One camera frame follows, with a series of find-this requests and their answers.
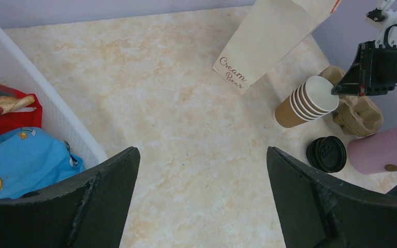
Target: red cloth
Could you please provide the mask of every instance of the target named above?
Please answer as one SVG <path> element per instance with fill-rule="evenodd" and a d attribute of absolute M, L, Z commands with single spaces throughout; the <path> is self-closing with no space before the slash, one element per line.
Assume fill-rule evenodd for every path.
<path fill-rule="evenodd" d="M 0 135 L 4 134 L 8 131 L 14 130 L 16 128 L 23 127 L 42 127 L 42 106 L 37 100 L 36 95 L 33 94 L 25 94 L 18 90 L 0 85 L 0 91 L 4 93 L 9 93 L 12 97 L 17 99 L 24 98 L 26 96 L 33 96 L 35 98 L 35 102 L 28 105 L 26 108 L 35 107 L 35 110 L 30 112 L 10 112 L 4 115 L 1 115 L 2 108 L 0 107 Z"/>

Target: black lid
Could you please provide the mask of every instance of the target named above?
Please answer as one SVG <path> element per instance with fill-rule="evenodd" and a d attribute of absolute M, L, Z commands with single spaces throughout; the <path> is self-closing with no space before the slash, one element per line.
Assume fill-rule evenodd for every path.
<path fill-rule="evenodd" d="M 307 148 L 310 164 L 324 172 L 339 172 L 346 164 L 346 149 L 339 138 L 318 138 Z"/>

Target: pink container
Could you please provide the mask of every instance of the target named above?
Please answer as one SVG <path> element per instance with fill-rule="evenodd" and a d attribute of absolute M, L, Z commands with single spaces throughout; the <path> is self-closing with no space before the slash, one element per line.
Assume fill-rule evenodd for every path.
<path fill-rule="evenodd" d="M 397 128 L 351 141 L 347 150 L 349 161 L 358 172 L 386 172 L 387 165 L 397 166 Z"/>

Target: marble tabletop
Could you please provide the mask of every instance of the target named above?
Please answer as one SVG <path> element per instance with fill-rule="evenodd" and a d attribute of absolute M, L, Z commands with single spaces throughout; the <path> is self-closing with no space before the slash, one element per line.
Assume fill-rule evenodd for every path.
<path fill-rule="evenodd" d="M 249 7 L 5 30 L 109 156 L 141 163 L 121 247 L 285 247 L 268 146 L 352 137 L 326 116 L 282 129 L 272 113 L 329 64 L 309 36 L 243 96 L 212 64 Z M 336 177 L 385 193 L 397 173 Z"/>

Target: blue cloth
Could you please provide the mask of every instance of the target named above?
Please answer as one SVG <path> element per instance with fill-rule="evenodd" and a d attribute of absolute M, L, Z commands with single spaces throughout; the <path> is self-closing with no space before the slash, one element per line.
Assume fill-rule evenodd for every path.
<path fill-rule="evenodd" d="M 39 128 L 0 135 L 0 199 L 19 198 L 84 170 L 64 142 Z"/>

